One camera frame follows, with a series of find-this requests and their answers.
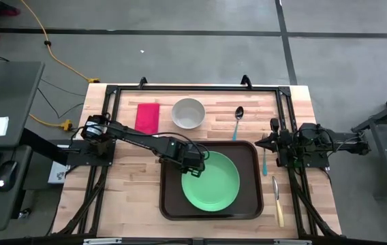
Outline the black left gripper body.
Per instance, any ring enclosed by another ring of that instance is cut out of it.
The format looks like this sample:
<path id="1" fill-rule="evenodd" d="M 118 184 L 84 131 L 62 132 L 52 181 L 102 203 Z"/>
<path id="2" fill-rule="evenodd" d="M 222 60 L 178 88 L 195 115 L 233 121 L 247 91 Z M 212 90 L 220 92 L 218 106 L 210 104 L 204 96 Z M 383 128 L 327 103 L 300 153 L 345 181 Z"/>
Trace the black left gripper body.
<path id="1" fill-rule="evenodd" d="M 205 170 L 205 160 L 210 157 L 208 148 L 197 142 L 188 143 L 183 150 L 180 170 Z"/>

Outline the green plate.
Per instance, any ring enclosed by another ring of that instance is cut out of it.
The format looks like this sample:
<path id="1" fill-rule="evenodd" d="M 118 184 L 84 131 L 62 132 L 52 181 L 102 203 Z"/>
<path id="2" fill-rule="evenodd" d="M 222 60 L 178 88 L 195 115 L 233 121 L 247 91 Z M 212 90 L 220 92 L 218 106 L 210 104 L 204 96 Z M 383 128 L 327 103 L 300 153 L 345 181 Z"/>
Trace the green plate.
<path id="1" fill-rule="evenodd" d="M 206 212 L 221 211 L 236 199 L 241 177 L 235 164 L 224 154 L 210 151 L 200 177 L 183 174 L 181 186 L 187 200 Z"/>

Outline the fork with teal handle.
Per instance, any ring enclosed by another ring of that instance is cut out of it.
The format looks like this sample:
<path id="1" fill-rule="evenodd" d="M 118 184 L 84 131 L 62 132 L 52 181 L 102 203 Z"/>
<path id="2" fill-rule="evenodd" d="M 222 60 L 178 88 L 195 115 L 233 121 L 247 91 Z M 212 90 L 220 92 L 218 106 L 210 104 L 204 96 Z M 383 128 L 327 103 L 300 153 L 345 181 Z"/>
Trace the fork with teal handle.
<path id="1" fill-rule="evenodd" d="M 267 135 L 266 133 L 262 134 L 262 140 L 266 139 Z M 267 176 L 267 163 L 266 163 L 266 149 L 263 148 L 263 156 L 262 156 L 262 175 Z"/>

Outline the spoon with teal handle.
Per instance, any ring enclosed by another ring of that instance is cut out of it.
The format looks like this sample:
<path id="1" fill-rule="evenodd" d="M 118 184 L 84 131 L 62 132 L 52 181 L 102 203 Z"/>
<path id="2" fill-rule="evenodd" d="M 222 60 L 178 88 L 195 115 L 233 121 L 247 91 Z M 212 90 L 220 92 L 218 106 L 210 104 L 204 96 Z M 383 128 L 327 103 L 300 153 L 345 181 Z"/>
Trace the spoon with teal handle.
<path id="1" fill-rule="evenodd" d="M 234 133 L 232 136 L 233 141 L 235 141 L 237 139 L 238 124 L 239 124 L 239 120 L 243 117 L 243 114 L 244 114 L 243 107 L 238 106 L 236 111 L 235 111 L 236 124 L 235 124 L 235 128 L 234 128 Z"/>

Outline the white bowl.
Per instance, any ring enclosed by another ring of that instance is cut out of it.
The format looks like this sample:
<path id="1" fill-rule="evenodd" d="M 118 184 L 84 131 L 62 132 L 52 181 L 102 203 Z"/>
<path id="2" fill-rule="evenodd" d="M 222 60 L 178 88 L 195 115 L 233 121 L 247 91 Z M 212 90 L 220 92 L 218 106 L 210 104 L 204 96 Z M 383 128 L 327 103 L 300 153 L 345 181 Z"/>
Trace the white bowl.
<path id="1" fill-rule="evenodd" d="M 171 116 L 176 126 L 182 129 L 195 129 L 203 123 L 206 110 L 200 101 L 184 98 L 173 105 Z"/>

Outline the red cloth napkin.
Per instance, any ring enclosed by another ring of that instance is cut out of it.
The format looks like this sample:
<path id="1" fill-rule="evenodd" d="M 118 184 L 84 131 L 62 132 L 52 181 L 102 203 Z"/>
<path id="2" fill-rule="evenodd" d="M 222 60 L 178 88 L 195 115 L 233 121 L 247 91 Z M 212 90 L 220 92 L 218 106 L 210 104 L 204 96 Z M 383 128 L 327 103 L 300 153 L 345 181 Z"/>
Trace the red cloth napkin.
<path id="1" fill-rule="evenodd" d="M 134 129 L 146 134 L 157 133 L 159 127 L 159 107 L 158 103 L 138 104 Z"/>

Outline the knife with yellow handle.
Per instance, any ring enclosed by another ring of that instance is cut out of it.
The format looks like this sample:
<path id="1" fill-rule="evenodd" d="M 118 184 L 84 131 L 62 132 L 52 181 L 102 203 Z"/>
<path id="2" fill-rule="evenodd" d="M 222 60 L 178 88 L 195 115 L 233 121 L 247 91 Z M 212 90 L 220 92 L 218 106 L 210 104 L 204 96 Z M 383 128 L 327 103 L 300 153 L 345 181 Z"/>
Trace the knife with yellow handle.
<path id="1" fill-rule="evenodd" d="M 273 190 L 275 194 L 275 204 L 276 204 L 276 211 L 277 211 L 277 221 L 280 227 L 284 227 L 284 217 L 283 217 L 283 211 L 281 209 L 281 204 L 279 201 L 279 187 L 278 183 L 276 181 L 276 178 L 273 176 Z"/>

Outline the brown plastic tray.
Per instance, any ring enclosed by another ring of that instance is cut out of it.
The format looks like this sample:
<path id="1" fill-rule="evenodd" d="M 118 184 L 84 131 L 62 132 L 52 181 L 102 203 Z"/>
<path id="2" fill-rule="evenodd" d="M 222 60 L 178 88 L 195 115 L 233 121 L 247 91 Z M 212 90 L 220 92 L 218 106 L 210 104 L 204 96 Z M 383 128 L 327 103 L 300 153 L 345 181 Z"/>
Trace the brown plastic tray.
<path id="1" fill-rule="evenodd" d="M 229 207 L 207 212 L 191 204 L 182 190 L 183 174 L 174 164 L 161 165 L 159 209 L 172 221 L 253 219 L 263 211 L 262 184 L 256 147 L 247 141 L 202 141 L 208 150 L 226 155 L 235 164 L 241 185 Z"/>

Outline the silver aluminium bar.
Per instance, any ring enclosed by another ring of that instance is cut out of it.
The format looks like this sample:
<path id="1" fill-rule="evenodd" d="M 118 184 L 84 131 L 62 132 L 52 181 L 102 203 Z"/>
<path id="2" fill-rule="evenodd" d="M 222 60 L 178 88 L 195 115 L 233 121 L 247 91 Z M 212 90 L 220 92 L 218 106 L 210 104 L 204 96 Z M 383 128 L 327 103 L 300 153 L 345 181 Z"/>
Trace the silver aluminium bar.
<path id="1" fill-rule="evenodd" d="M 85 239 L 82 245 L 120 245 L 122 242 L 122 238 L 92 238 Z"/>
<path id="2" fill-rule="evenodd" d="M 274 240 L 274 245 L 313 245 L 310 240 Z"/>

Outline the white printed box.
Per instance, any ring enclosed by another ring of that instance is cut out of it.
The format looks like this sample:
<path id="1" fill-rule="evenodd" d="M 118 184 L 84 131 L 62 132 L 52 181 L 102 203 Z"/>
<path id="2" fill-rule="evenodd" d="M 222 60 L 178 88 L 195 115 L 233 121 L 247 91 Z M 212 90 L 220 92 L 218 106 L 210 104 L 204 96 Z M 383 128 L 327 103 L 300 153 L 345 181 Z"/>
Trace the white printed box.
<path id="1" fill-rule="evenodd" d="M 63 184 L 66 173 L 69 171 L 69 165 L 62 165 L 56 161 L 52 162 L 52 167 L 48 177 L 49 184 Z"/>

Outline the black computer mouse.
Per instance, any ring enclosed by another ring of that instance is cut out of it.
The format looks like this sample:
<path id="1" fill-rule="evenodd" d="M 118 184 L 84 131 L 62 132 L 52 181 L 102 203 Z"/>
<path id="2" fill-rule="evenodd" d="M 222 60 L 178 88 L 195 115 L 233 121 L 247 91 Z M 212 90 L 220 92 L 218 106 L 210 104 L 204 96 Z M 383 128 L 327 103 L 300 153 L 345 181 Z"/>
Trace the black computer mouse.
<path id="1" fill-rule="evenodd" d="M 10 191 L 16 182 L 18 163 L 13 160 L 6 161 L 0 166 L 0 192 Z"/>

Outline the grey desk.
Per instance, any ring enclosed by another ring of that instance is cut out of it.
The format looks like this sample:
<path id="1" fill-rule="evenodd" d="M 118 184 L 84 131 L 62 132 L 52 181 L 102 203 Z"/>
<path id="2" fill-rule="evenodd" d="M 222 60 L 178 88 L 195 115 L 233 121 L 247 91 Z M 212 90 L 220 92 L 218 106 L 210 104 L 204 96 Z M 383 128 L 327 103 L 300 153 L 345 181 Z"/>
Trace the grey desk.
<path id="1" fill-rule="evenodd" d="M 21 138 L 43 70 L 39 62 L 0 63 L 0 117 L 9 118 L 7 133 L 0 137 L 0 166 L 9 160 L 18 163 L 14 187 L 0 192 L 0 231 L 19 213 L 17 201 L 23 194 L 22 182 L 33 154 Z"/>

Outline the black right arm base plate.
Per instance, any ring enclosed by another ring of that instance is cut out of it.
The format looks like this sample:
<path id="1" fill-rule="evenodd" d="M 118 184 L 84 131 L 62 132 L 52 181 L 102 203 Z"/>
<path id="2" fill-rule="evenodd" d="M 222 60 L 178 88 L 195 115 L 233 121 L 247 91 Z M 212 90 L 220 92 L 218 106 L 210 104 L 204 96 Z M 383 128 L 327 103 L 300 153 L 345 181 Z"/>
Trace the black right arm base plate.
<path id="1" fill-rule="evenodd" d="M 315 143 L 297 143 L 294 144 L 295 159 L 285 160 L 284 166 L 286 168 L 300 168 L 300 167 L 328 167 L 327 152 L 333 149 L 332 144 Z"/>

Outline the black aluminium rig frame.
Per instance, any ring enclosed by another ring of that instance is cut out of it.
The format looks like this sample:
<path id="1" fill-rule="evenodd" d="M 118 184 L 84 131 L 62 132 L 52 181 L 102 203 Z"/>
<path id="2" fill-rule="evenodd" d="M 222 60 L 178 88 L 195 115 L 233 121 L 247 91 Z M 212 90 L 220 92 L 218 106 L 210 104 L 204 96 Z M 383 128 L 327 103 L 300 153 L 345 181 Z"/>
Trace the black aluminium rig frame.
<path id="1" fill-rule="evenodd" d="M 270 119 L 283 116 L 287 127 L 315 121 L 306 86 L 229 84 L 124 84 L 119 96 L 118 120 L 133 126 L 140 103 L 160 105 L 161 131 L 179 132 L 172 122 L 172 106 L 192 97 L 206 110 L 204 122 L 184 131 L 193 140 L 229 140 L 236 124 L 235 111 L 244 109 L 237 138 L 255 142 L 270 130 Z M 122 238 L 295 238 L 298 235 L 288 171 L 277 167 L 276 154 L 266 153 L 267 176 L 260 178 L 264 207 L 251 220 L 184 220 L 165 218 L 159 210 L 160 166 L 148 150 L 119 142 L 108 170 L 97 235 Z M 284 227 L 277 221 L 273 179 L 279 187 Z"/>

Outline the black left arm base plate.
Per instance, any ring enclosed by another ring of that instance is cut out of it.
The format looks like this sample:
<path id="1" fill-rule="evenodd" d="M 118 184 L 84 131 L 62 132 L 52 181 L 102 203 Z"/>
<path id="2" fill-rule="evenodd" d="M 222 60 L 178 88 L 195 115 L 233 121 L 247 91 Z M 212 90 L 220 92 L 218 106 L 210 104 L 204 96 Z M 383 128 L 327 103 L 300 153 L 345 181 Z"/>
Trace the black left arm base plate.
<path id="1" fill-rule="evenodd" d="M 115 148 L 116 143 L 112 141 L 95 145 L 85 140 L 74 140 L 69 148 L 61 151 L 67 153 L 68 165 L 108 167 L 113 164 Z"/>

